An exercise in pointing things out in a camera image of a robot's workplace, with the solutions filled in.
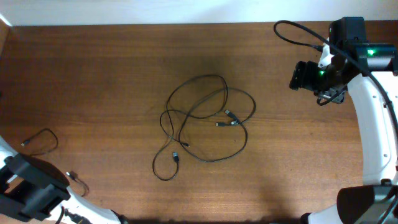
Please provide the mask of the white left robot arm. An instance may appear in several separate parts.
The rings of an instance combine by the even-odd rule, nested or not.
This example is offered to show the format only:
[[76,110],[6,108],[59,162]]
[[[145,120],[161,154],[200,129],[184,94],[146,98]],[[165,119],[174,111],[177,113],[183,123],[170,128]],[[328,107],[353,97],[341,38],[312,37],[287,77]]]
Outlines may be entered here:
[[1,139],[1,214],[29,222],[127,223],[125,216],[93,205],[76,194],[49,162],[18,153]]

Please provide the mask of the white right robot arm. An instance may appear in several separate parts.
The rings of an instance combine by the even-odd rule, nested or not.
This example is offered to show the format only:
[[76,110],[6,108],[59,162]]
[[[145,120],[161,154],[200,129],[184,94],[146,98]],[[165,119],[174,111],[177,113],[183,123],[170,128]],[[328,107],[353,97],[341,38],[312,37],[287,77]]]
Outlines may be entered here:
[[343,17],[330,24],[317,50],[319,62],[299,62],[289,86],[312,91],[320,106],[351,97],[363,147],[363,184],[341,189],[334,205],[300,221],[396,223],[397,49],[370,43],[362,17]]

